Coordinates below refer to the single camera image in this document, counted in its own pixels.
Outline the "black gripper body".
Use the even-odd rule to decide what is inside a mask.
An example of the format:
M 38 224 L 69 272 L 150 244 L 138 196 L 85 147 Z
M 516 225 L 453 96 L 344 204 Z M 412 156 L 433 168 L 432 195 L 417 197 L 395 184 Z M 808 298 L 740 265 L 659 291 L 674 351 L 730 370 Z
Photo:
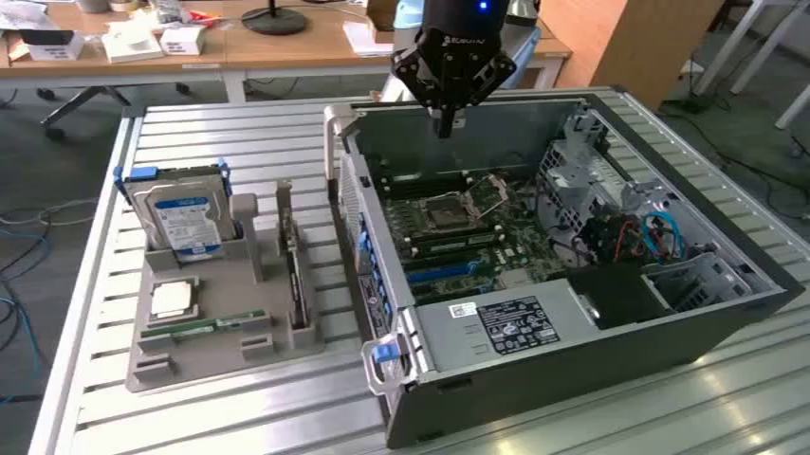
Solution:
M 449 100 L 449 73 L 457 54 L 503 52 L 505 1 L 428 1 L 420 32 L 443 32 L 444 81 Z

